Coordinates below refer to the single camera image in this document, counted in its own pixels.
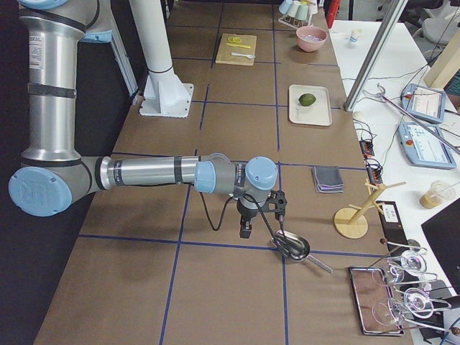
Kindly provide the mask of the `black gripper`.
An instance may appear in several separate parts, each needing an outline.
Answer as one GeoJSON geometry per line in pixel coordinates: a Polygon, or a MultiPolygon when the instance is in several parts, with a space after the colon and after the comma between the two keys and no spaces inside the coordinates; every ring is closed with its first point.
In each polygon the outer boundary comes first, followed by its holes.
{"type": "Polygon", "coordinates": [[[240,213],[239,236],[241,238],[250,238],[252,234],[252,219],[258,214],[258,210],[247,208],[241,200],[237,201],[236,208],[240,213]]]}

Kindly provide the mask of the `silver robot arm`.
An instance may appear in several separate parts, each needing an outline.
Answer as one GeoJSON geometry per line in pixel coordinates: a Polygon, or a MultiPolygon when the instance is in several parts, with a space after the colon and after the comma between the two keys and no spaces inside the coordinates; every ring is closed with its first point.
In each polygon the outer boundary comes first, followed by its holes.
{"type": "Polygon", "coordinates": [[[241,238],[255,216],[281,221],[286,200],[275,190],[278,169],[267,157],[233,163],[225,155],[113,160],[84,157],[74,147],[79,42],[113,42],[116,25],[108,1],[21,1],[29,31],[29,147],[9,180],[9,195],[24,212],[53,216],[97,191],[116,186],[192,185],[201,194],[236,200],[241,238]]]}

